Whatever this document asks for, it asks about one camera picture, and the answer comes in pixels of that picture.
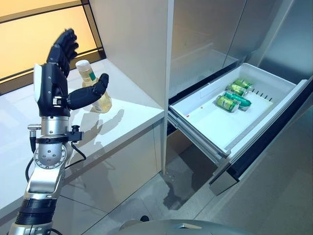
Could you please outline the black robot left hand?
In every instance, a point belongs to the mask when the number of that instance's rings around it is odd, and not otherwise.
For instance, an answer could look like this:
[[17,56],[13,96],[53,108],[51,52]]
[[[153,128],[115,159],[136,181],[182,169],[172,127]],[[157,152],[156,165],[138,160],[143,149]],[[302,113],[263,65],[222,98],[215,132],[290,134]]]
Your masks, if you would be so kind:
[[70,110],[86,107],[105,93],[109,75],[104,73],[92,86],[68,92],[70,62],[79,45],[72,28],[65,30],[52,45],[46,63],[34,66],[34,95],[40,117],[70,116]]

